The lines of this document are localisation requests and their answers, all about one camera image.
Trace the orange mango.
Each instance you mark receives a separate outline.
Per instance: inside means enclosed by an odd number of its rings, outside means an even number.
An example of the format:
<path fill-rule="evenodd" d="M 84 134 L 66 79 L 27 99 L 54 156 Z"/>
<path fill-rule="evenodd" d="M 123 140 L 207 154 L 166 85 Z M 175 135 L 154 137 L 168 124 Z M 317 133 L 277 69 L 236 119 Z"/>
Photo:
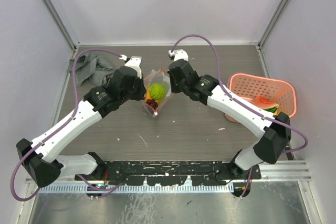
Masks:
<path fill-rule="evenodd" d="M 150 96 L 149 91 L 146 93 L 145 101 L 147 102 L 148 100 L 152 100 L 152 97 Z"/>

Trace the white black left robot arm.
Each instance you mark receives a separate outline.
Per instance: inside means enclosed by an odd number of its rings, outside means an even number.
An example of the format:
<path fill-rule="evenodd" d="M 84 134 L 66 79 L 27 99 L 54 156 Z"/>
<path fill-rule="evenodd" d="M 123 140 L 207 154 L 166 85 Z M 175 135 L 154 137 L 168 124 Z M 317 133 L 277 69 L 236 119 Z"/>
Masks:
<path fill-rule="evenodd" d="M 141 101 L 145 94 L 139 67 L 117 69 L 105 85 L 92 88 L 73 112 L 46 133 L 32 141 L 24 138 L 17 143 L 19 157 L 24 159 L 23 167 L 38 187 L 46 187 L 59 177 L 77 174 L 101 179 L 107 168 L 96 153 L 63 156 L 60 152 L 85 129 L 126 101 Z"/>

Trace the dark red grape bunch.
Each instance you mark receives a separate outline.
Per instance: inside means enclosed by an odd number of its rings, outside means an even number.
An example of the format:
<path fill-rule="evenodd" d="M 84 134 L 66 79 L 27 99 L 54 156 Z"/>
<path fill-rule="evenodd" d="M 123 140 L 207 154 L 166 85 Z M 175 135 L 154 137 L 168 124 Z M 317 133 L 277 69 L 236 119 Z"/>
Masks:
<path fill-rule="evenodd" d="M 152 109 L 156 110 L 158 108 L 158 103 L 154 99 L 148 99 L 146 104 L 150 106 Z"/>

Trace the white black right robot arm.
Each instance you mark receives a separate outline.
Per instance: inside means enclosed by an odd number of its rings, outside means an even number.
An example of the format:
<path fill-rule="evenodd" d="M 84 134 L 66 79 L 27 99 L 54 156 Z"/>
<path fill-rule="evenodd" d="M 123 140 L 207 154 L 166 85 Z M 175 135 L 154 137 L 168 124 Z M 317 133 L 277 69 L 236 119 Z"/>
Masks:
<path fill-rule="evenodd" d="M 245 177 L 251 167 L 262 162 L 277 162 L 291 139 L 291 131 L 286 127 L 290 123 L 288 115 L 282 112 L 274 115 L 243 100 L 216 78 L 208 74 L 199 76 L 184 59 L 171 63 L 168 74 L 174 93 L 184 93 L 193 101 L 229 115 L 258 138 L 230 161 L 228 171 L 233 177 Z"/>

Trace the clear zip top bag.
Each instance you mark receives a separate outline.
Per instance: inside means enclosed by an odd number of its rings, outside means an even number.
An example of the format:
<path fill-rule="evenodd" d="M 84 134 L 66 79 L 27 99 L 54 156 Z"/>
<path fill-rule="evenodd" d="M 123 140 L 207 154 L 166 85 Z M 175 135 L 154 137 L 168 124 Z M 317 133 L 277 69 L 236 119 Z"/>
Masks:
<path fill-rule="evenodd" d="M 144 78 L 144 86 L 146 88 L 146 95 L 142 103 L 143 111 L 146 115 L 156 118 L 163 105 L 173 95 L 170 76 L 163 68 L 152 70 Z"/>

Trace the watermelon slice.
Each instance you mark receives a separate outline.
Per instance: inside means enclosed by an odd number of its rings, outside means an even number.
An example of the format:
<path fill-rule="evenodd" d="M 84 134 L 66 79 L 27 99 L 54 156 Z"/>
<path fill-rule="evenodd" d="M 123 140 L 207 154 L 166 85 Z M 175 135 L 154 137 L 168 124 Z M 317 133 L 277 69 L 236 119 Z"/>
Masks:
<path fill-rule="evenodd" d="M 279 108 L 278 103 L 270 101 L 260 95 L 252 99 L 251 104 L 255 105 L 256 107 L 262 110 L 265 110 L 271 113 L 276 113 Z"/>

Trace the green custard apple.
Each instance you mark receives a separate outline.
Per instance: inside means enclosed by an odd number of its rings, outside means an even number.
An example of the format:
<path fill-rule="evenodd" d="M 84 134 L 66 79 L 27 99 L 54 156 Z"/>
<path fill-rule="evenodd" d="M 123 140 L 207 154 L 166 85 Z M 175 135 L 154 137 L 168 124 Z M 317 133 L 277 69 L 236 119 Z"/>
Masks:
<path fill-rule="evenodd" d="M 165 97 L 165 87 L 160 83 L 154 83 L 150 86 L 149 93 L 155 101 L 161 100 Z"/>

